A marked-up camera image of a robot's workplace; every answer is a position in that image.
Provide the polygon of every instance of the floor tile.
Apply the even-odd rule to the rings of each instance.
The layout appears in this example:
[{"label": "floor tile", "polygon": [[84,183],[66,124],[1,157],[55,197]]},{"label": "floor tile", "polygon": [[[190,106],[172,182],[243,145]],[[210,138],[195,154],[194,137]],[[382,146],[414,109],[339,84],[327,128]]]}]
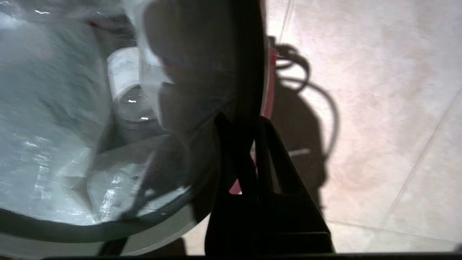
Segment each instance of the floor tile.
[{"label": "floor tile", "polygon": [[340,223],[327,222],[337,253],[364,252],[373,238],[373,231]]},{"label": "floor tile", "polygon": [[276,40],[281,35],[288,5],[289,0],[266,1],[267,34],[276,37]]},{"label": "floor tile", "polygon": [[385,228],[462,242],[462,93],[416,166]]},{"label": "floor tile", "polygon": [[378,231],[369,252],[450,252],[456,247],[452,242]]},{"label": "floor tile", "polygon": [[205,255],[204,242],[209,217],[210,215],[204,218],[188,233],[183,235],[183,239],[186,244],[186,253],[188,255]]},{"label": "floor tile", "polygon": [[[462,86],[460,7],[457,0],[294,2],[281,42],[309,60],[311,80],[340,112],[321,194],[327,219],[380,226]],[[317,107],[322,97],[300,95],[329,129],[329,109]]]}]

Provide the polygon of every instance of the beige tile floor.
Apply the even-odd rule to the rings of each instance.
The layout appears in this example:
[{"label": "beige tile floor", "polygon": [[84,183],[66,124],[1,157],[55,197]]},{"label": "beige tile floor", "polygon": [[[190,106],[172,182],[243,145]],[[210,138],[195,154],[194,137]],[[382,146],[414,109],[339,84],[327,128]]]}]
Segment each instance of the beige tile floor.
[{"label": "beige tile floor", "polygon": [[[462,242],[462,1],[267,0],[267,12],[268,34],[299,49],[340,111],[321,190],[337,251],[453,250]],[[325,102],[301,96],[329,136]],[[190,254],[203,253],[205,227],[186,234]]]}]

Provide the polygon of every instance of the tile grout line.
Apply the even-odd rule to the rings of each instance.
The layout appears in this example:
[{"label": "tile grout line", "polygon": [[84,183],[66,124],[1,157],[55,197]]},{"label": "tile grout line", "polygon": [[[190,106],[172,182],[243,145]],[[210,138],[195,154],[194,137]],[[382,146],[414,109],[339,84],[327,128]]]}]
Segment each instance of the tile grout line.
[{"label": "tile grout line", "polygon": [[337,221],[337,220],[328,220],[327,222],[331,222],[331,223],[334,223],[334,224],[345,225],[345,226],[350,226],[350,227],[355,227],[355,228],[361,228],[361,229],[370,229],[371,231],[374,231],[374,232],[385,231],[385,232],[395,233],[395,234],[398,234],[398,235],[407,235],[407,236],[411,236],[411,237],[415,237],[415,238],[422,238],[422,239],[436,240],[436,241],[441,241],[441,242],[446,242],[446,243],[457,244],[457,242],[454,242],[454,241],[449,241],[449,240],[444,240],[444,239],[439,239],[439,238],[424,237],[424,236],[419,236],[419,235],[406,234],[406,233],[392,231],[392,230],[388,230],[388,229],[367,227],[367,226],[362,226],[362,225],[359,225],[359,224],[346,223],[346,222]]},{"label": "tile grout line", "polygon": [[459,94],[462,93],[462,87],[459,88],[459,90],[457,91],[457,93],[454,95],[454,98],[453,100],[451,101],[451,103],[449,104],[449,106],[446,108],[446,110],[444,111],[443,113],[443,116],[441,117],[441,119],[439,120],[436,128],[435,128],[435,131],[432,133],[432,136],[430,136],[430,139],[428,140],[427,144],[424,146],[422,152],[420,153],[419,157],[417,158],[414,166],[412,167],[411,171],[409,172],[406,180],[404,181],[403,185],[401,186],[401,189],[399,190],[398,194],[396,195],[395,199],[393,200],[393,203],[391,204],[387,214],[385,214],[385,217],[383,218],[382,222],[380,223],[380,228],[382,228],[385,224],[386,224],[386,221],[389,219],[389,217],[391,216],[391,214],[393,213],[393,211],[395,210],[397,204],[398,204],[398,201],[399,199],[403,196],[403,193],[404,191],[407,189],[407,187],[409,186],[409,184],[411,183],[412,179],[414,178],[414,175],[415,175],[415,172],[417,171],[417,169],[420,167],[425,155],[427,155],[428,153],[428,150],[430,149],[430,146],[431,144],[433,144],[433,140],[435,139],[435,136],[436,134],[439,132],[442,124],[445,122],[451,108],[454,106],[455,102],[456,102],[456,99],[457,97],[459,96]]},{"label": "tile grout line", "polygon": [[284,29],[286,28],[286,21],[287,21],[287,17],[289,16],[289,11],[291,9],[291,6],[292,6],[292,0],[289,0],[289,2],[287,3],[287,7],[286,7],[286,13],[284,14],[284,20],[282,22],[281,33],[279,33],[277,43],[280,43],[282,40],[282,35],[284,34]]}]

